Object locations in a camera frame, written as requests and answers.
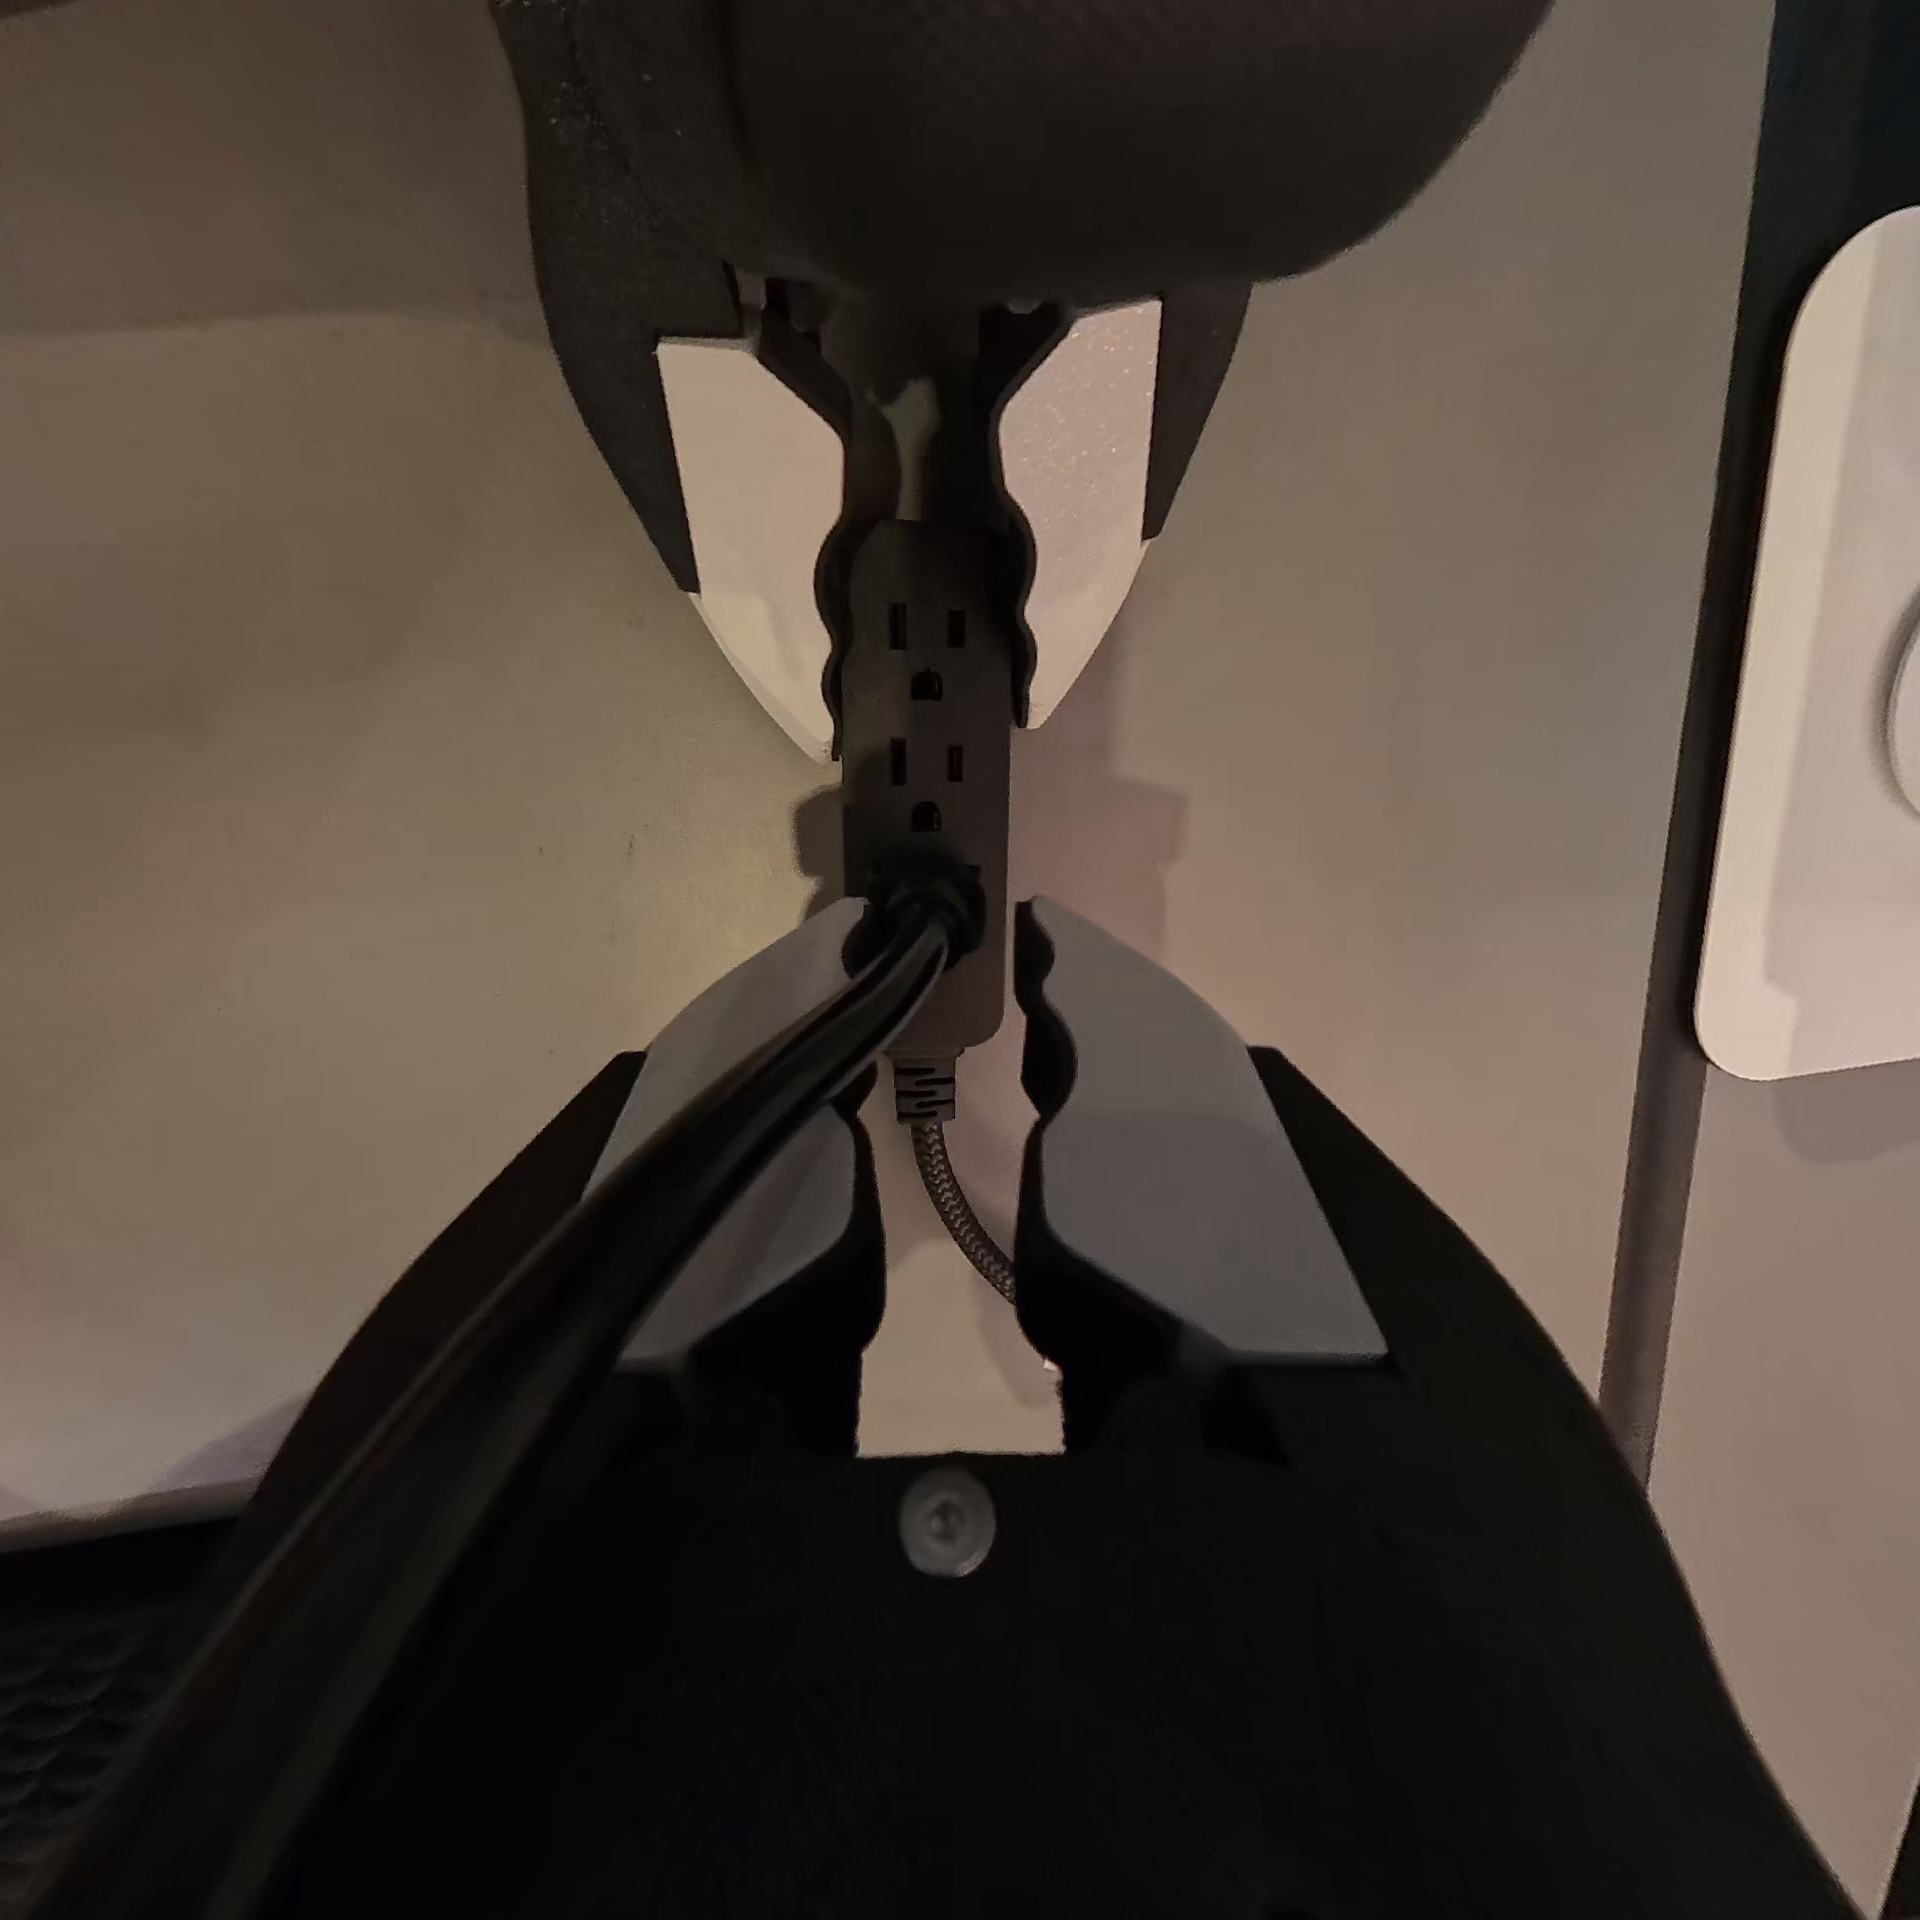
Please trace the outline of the black power strip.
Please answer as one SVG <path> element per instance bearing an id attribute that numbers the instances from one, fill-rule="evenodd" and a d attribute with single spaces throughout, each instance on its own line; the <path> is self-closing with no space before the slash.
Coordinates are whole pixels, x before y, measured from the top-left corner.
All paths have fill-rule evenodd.
<path id="1" fill-rule="evenodd" d="M 990 545 L 882 518 L 853 556 L 843 694 L 843 894 L 871 920 L 904 879 L 946 876 L 974 946 L 946 964 L 898 1061 L 955 1061 L 1004 1013 L 1013 630 L 990 594 Z"/>

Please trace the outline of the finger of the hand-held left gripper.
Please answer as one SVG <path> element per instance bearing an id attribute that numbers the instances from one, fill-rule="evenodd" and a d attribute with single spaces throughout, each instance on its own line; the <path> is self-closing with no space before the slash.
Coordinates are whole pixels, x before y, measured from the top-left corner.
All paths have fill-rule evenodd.
<path id="1" fill-rule="evenodd" d="M 997 418 L 1001 481 L 1033 540 L 1022 585 L 1033 729 L 1093 665 L 1150 550 L 1159 336 L 1159 298 L 1080 309 Z"/>
<path id="2" fill-rule="evenodd" d="M 697 609 L 758 708 L 835 755 L 820 556 L 843 522 L 853 398 L 805 334 L 664 336 Z"/>

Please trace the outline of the white rounded plastic plate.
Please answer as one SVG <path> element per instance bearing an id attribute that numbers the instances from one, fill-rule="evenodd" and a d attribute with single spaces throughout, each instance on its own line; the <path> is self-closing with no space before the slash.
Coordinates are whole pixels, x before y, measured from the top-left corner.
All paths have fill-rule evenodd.
<path id="1" fill-rule="evenodd" d="M 1790 1082 L 1920 1056 L 1920 211 L 1783 346 L 1694 1035 Z"/>

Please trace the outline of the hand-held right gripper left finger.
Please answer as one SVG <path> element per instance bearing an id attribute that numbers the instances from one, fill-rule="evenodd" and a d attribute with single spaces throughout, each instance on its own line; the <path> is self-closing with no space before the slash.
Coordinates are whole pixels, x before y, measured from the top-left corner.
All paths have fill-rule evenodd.
<path id="1" fill-rule="evenodd" d="M 857 923 L 861 901 L 835 901 L 690 1002 L 645 1049 L 584 1189 L 716 1078 L 843 993 Z M 828 1102 L 710 1229 L 626 1337 L 622 1359 L 652 1368 L 687 1359 L 704 1337 L 750 1328 L 758 1309 L 793 1309 L 800 1332 L 820 1332 L 828 1356 L 861 1359 L 879 1328 L 882 1270 L 871 1140 Z"/>

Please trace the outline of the black power plug with cable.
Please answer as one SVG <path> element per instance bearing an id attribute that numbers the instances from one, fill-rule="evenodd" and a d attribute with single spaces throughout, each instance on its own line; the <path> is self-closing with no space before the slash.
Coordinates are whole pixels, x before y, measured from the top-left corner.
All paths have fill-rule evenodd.
<path id="1" fill-rule="evenodd" d="M 24 1917 L 259 1917 L 363 1718 L 710 1229 L 983 940 L 929 858 L 879 889 L 879 946 L 676 1107 L 420 1359 L 254 1563 Z"/>

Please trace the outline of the grey table divider strip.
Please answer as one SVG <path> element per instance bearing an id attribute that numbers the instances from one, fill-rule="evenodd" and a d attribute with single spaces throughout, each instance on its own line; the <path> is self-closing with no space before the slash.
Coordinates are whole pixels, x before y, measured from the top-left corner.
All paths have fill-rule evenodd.
<path id="1" fill-rule="evenodd" d="M 1916 204 L 1920 8 L 1910 0 L 1770 6 L 1763 115 L 1741 248 L 1719 491 L 1702 540 L 1686 717 L 1656 912 L 1638 1102 L 1600 1359 L 1600 1418 L 1650 1484 L 1710 1056 L 1694 982 L 1734 735 L 1743 622 L 1756 574 L 1763 476 L 1790 319 L 1816 269 L 1877 218 Z"/>

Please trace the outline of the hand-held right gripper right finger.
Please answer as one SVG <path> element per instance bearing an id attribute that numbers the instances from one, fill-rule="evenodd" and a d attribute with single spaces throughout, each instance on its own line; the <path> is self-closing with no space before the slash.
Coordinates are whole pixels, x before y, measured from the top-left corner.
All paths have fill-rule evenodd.
<path id="1" fill-rule="evenodd" d="M 1033 1260 L 1235 1359 L 1374 1364 L 1387 1337 L 1243 1035 L 1066 901 L 1013 927 Z"/>

